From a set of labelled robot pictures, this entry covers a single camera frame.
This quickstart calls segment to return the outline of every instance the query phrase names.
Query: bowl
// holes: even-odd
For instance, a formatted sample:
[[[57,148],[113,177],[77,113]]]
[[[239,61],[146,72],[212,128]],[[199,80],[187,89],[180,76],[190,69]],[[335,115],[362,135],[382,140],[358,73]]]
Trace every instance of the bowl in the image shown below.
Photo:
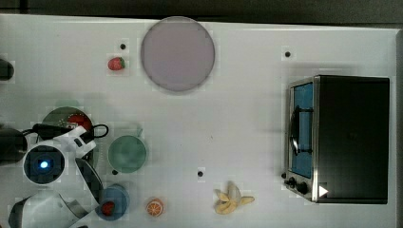
[[[106,216],[102,212],[102,206],[110,201],[114,203],[115,207],[113,213],[110,216]],[[113,184],[107,187],[107,189],[104,189],[101,195],[100,205],[95,209],[95,212],[101,219],[116,220],[123,216],[129,204],[130,197],[125,189],[119,184]]]

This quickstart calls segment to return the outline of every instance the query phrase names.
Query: black toaster oven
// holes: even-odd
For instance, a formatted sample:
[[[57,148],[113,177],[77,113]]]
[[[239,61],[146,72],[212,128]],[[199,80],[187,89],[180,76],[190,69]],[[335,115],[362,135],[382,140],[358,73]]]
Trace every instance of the black toaster oven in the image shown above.
[[[387,203],[388,78],[317,75],[289,85],[288,189],[319,203]]]

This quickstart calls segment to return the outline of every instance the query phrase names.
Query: white tabletop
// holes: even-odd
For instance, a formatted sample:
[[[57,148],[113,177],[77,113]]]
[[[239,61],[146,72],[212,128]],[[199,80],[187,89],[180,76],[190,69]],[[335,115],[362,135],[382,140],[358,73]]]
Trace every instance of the white tabletop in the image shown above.
[[[0,15],[0,56],[15,65],[13,80],[0,84],[0,122],[27,129],[72,99],[93,122],[111,128],[97,142],[96,169],[104,186],[127,189],[128,213],[108,222],[91,212],[74,227],[395,227],[395,29],[202,23],[217,51],[213,71],[201,87],[172,94],[141,65],[140,44],[155,23]],[[121,42],[127,50],[119,50]],[[285,51],[292,56],[283,57]],[[111,56],[123,56],[128,68],[110,73]],[[388,204],[312,204],[284,188],[285,87],[318,73],[391,78]],[[136,173],[114,176],[108,145],[138,125],[147,161]],[[12,205],[39,189],[19,165],[0,167],[3,227]],[[256,201],[220,216],[214,190],[229,181]],[[166,203],[160,218],[144,210],[151,197]]]

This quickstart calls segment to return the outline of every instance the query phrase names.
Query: round plate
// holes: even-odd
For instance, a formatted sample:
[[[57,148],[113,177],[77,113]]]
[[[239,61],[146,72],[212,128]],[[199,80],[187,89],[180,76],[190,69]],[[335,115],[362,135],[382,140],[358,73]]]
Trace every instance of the round plate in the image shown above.
[[[154,25],[142,44],[142,63],[155,84],[180,92],[201,84],[215,60],[207,30],[186,17],[168,17]]]

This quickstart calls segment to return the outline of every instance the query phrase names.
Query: peeled banana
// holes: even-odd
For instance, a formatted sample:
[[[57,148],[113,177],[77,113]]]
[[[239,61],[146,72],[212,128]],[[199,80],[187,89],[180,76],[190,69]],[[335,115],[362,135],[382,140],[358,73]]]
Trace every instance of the peeled banana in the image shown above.
[[[228,215],[239,205],[245,205],[255,200],[253,197],[241,197],[240,190],[235,184],[230,184],[228,194],[220,192],[218,197],[220,201],[216,207],[216,213],[220,215]]]

